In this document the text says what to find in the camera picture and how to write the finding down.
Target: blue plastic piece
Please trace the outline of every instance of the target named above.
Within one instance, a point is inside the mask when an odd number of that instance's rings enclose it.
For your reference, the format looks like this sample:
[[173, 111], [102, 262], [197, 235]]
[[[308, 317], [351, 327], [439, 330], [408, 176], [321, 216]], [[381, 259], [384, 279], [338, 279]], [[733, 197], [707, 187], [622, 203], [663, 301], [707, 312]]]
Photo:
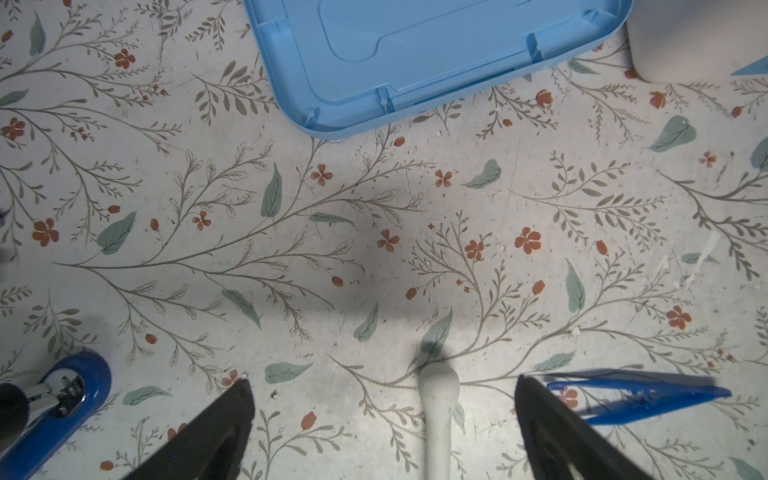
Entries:
[[606, 413], [586, 419], [590, 425], [624, 425], [674, 410], [684, 409], [699, 403], [730, 397], [729, 389], [719, 386], [688, 386], [662, 382], [639, 382], [634, 380], [592, 379], [577, 382], [551, 382], [550, 390], [563, 390], [567, 386], [591, 387], [596, 389], [628, 390], [633, 397], [622, 402]]
[[245, 0], [277, 104], [339, 140], [589, 51], [633, 0]]
[[100, 355], [84, 351], [61, 359], [45, 374], [40, 383], [59, 369], [77, 372], [85, 384], [85, 399], [69, 417], [57, 419], [52, 412], [44, 414], [37, 425], [0, 461], [0, 478], [27, 480], [56, 453], [91, 415], [96, 413], [109, 396], [112, 375]]
[[754, 63], [747, 65], [744, 68], [740, 68], [739, 70], [736, 70], [731, 75], [741, 76], [741, 75], [766, 75], [766, 74], [768, 74], [768, 55], [766, 55], [765, 57], [762, 57], [760, 60], [755, 61]]

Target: green leaf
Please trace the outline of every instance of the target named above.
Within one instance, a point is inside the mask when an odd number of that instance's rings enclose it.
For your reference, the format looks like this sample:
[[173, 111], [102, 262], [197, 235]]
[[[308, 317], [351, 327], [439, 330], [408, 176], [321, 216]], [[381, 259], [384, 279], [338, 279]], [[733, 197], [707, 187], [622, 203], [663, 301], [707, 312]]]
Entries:
[[248, 300], [245, 300], [242, 293], [237, 290], [224, 289], [221, 290], [221, 294], [224, 295], [224, 298], [234, 303], [241, 312], [245, 313], [245, 316], [253, 320], [259, 327], [259, 330], [261, 330], [261, 316], [253, 309], [253, 304]]
[[464, 430], [464, 407], [462, 407], [461, 403], [456, 403], [456, 406], [453, 408], [453, 421], [456, 422], [456, 425], [462, 427], [462, 432], [466, 433], [466, 430]]
[[35, 23], [32, 24], [32, 30], [29, 32], [29, 40], [29, 54], [31, 56], [39, 55], [45, 50], [45, 30], [43, 30], [37, 12], [35, 12]]
[[556, 353], [553, 356], [546, 359], [544, 362], [533, 366], [534, 372], [549, 372], [550, 370], [560, 369], [571, 363], [571, 360], [576, 355], [576, 352], [571, 353]]
[[304, 373], [312, 363], [294, 365], [288, 362], [273, 363], [264, 369], [264, 379], [267, 383], [289, 382]]
[[134, 227], [134, 220], [136, 220], [136, 212], [131, 212], [123, 220], [114, 222], [98, 234], [96, 244], [101, 247], [104, 255], [116, 253], [122, 247], [131, 228]]
[[146, 399], [150, 399], [154, 396], [172, 396], [165, 390], [156, 386], [145, 386], [133, 392], [128, 392], [123, 397], [123, 405], [138, 405]]
[[338, 215], [331, 215], [331, 214], [312, 214], [310, 215], [310, 222], [317, 222], [317, 223], [350, 223], [351, 225], [355, 225], [351, 220], [347, 220], [344, 217], [339, 217]]
[[584, 285], [581, 284], [581, 280], [578, 279], [576, 270], [571, 262], [568, 262], [568, 276], [565, 277], [565, 291], [568, 292], [568, 310], [571, 313], [584, 308]]
[[[699, 257], [701, 257], [701, 253], [686, 253], [682, 257], [680, 257], [680, 260], [682, 260], [683, 263], [688, 263], [689, 265], [695, 265], [699, 261]], [[718, 265], [720, 264], [720, 262], [712, 258], [711, 255], [707, 255], [707, 258], [705, 258], [704, 261], [717, 263]]]
[[765, 480], [765, 477], [763, 477], [763, 474], [760, 473], [757, 468], [754, 468], [744, 460], [734, 457], [728, 458], [730, 458], [730, 461], [736, 466], [736, 473], [738, 473], [743, 480]]
[[430, 357], [440, 355], [442, 345], [448, 339], [448, 334], [451, 332], [451, 320], [453, 320], [453, 307], [443, 319], [439, 320], [435, 325], [429, 327], [427, 333], [422, 337], [422, 352]]
[[14, 104], [17, 101], [21, 101], [24, 97], [27, 96], [28, 91], [29, 89], [17, 90], [17, 91], [12, 91], [9, 94], [3, 95], [3, 98], [0, 98], [0, 107], [4, 107], [6, 105]]
[[373, 333], [376, 331], [376, 324], [379, 322], [379, 302], [376, 302], [376, 305], [373, 306], [371, 311], [368, 313], [368, 318], [365, 322], [361, 323], [359, 327], [355, 330], [355, 333], [353, 336], [357, 339], [358, 342], [367, 342], [371, 336], [373, 336]]
[[763, 141], [757, 144], [755, 151], [752, 152], [750, 157], [750, 163], [761, 172], [768, 172], [768, 137], [765, 137]]
[[280, 212], [280, 202], [283, 201], [283, 178], [277, 171], [275, 164], [275, 174], [272, 181], [266, 186], [264, 198], [261, 200], [261, 216], [274, 218]]
[[483, 188], [492, 184], [502, 175], [502, 169], [498, 166], [495, 159], [491, 159], [485, 162], [485, 166], [482, 168], [482, 173], [477, 177], [471, 179], [466, 184], [462, 184], [469, 188]]
[[649, 148], [660, 154], [672, 147], [689, 144], [694, 140], [696, 140], [696, 128], [688, 122], [687, 118], [675, 115], [664, 125], [661, 135]]
[[576, 60], [575, 58], [568, 60], [568, 66], [571, 67], [571, 70], [575, 71], [576, 73], [588, 73], [593, 75], [600, 74], [599, 72], [592, 70], [587, 65], [584, 65], [583, 63], [581, 63], [579, 60]]

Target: red flower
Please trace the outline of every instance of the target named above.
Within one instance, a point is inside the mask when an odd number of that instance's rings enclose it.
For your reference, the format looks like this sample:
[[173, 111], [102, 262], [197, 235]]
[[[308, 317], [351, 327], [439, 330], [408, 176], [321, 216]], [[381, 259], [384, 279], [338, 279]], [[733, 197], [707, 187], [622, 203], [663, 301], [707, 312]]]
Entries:
[[227, 378], [226, 376], [221, 379], [221, 385], [223, 386], [231, 386], [233, 383], [237, 381], [237, 370], [230, 370], [230, 376]]
[[0, 129], [0, 134], [3, 137], [8, 137], [10, 141], [13, 141], [16, 140], [16, 137], [24, 136], [24, 127], [26, 126], [27, 124], [25, 122], [20, 121], [16, 117], [13, 117], [11, 119], [11, 123]]
[[194, 217], [192, 219], [192, 223], [197, 223], [197, 229], [202, 230], [203, 225], [205, 227], [208, 227], [210, 225], [210, 220], [205, 220], [205, 216], [208, 215], [206, 211], [200, 212], [200, 218]]
[[123, 48], [120, 50], [120, 53], [115, 54], [114, 56], [114, 66], [115, 67], [122, 67], [126, 70], [129, 69], [132, 63], [136, 62], [136, 57], [133, 55], [128, 54], [128, 49]]
[[476, 258], [479, 262], [482, 260], [482, 251], [485, 249], [485, 244], [483, 242], [477, 243], [474, 240], [469, 241], [469, 245], [464, 247], [464, 251], [467, 253], [467, 258], [470, 260], [473, 258]]
[[176, 435], [180, 434], [181, 431], [184, 430], [186, 427], [187, 427], [187, 424], [186, 423], [182, 423], [181, 425], [179, 425], [179, 429], [178, 430], [168, 429], [168, 441], [170, 442], [171, 440], [173, 440], [174, 437]]
[[58, 231], [53, 230], [53, 219], [49, 218], [45, 222], [35, 222], [35, 232], [32, 232], [32, 239], [35, 242], [40, 242], [40, 247], [45, 247], [48, 242], [58, 242]]
[[712, 168], [716, 161], [717, 155], [712, 155], [712, 152], [704, 152], [704, 157], [699, 159], [699, 163], [707, 164], [707, 168]]
[[438, 180], [435, 182], [435, 185], [437, 185], [438, 187], [451, 186], [451, 182], [449, 180], [451, 180], [451, 177], [453, 177], [453, 172], [445, 172], [445, 175], [443, 175], [442, 170], [437, 170], [435, 172], [435, 176], [437, 176], [438, 178]]
[[546, 108], [552, 105], [552, 94], [549, 90], [541, 90], [536, 94], [536, 103], [541, 108]]
[[667, 97], [660, 91], [652, 91], [650, 93], [650, 104], [656, 108], [664, 108], [667, 104]]
[[328, 172], [326, 173], [326, 166], [325, 164], [320, 164], [317, 166], [317, 172], [313, 172], [311, 177], [312, 180], [317, 180], [317, 184], [321, 187], [326, 186], [326, 180], [330, 180], [333, 178], [333, 174]]
[[605, 246], [605, 242], [603, 240], [598, 240], [594, 245], [598, 248], [600, 255], [608, 255], [608, 247]]
[[523, 229], [520, 237], [515, 238], [515, 248], [523, 247], [523, 251], [530, 255], [534, 250], [541, 248], [539, 240], [541, 240], [541, 234], [539, 232], [531, 232], [531, 229], [526, 227]]
[[534, 295], [538, 295], [539, 293], [544, 291], [545, 286], [546, 285], [544, 284], [544, 280], [539, 280], [538, 282], [533, 284], [533, 288], [531, 289], [531, 291], [533, 292]]
[[690, 323], [692, 320], [688, 313], [684, 313], [683, 309], [679, 306], [675, 306], [672, 310], [667, 312], [667, 318], [670, 320], [670, 326], [685, 330], [685, 322]]
[[389, 238], [389, 228], [382, 230], [382, 237], [384, 237], [384, 240], [379, 240], [376, 242], [376, 246], [378, 248], [384, 248], [386, 247], [386, 251], [392, 253], [395, 251], [395, 245], [397, 245], [400, 242], [400, 237], [394, 236], [392, 238]]
[[565, 390], [560, 393], [561, 402], [563, 402], [565, 406], [571, 410], [578, 407], [578, 400], [576, 400], [577, 397], [578, 392], [576, 390], [569, 389], [568, 387], [565, 387]]
[[309, 430], [312, 428], [312, 425], [315, 425], [315, 421], [317, 420], [317, 415], [315, 415], [315, 412], [309, 412], [307, 413], [303, 419], [301, 419], [301, 429], [302, 430]]

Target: white handle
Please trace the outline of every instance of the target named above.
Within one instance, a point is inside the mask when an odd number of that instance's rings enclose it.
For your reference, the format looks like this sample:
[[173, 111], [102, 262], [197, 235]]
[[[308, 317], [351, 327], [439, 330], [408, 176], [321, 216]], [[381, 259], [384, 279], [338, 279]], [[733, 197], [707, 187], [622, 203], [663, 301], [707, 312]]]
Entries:
[[426, 425], [426, 480], [451, 478], [451, 419], [459, 386], [458, 375], [444, 363], [430, 363], [419, 373]]

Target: blue plastic clip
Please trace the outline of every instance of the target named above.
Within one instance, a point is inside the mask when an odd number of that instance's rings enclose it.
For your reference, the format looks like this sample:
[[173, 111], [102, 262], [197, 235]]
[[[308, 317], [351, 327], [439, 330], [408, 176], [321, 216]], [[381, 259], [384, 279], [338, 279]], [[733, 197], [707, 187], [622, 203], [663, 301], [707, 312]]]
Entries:
[[40, 383], [59, 369], [74, 370], [83, 379], [85, 391], [82, 404], [64, 418], [55, 417], [51, 411], [43, 414], [35, 427], [0, 460], [0, 480], [31, 478], [107, 400], [112, 387], [112, 374], [101, 355], [85, 350], [66, 356], [48, 370]]
[[554, 391], [564, 390], [567, 386], [628, 390], [633, 395], [615, 404], [615, 408], [611, 408], [610, 405], [603, 406], [607, 412], [586, 419], [590, 425], [623, 425], [731, 396], [729, 389], [712, 385], [688, 386], [619, 379], [592, 379], [547, 384], [547, 388]]

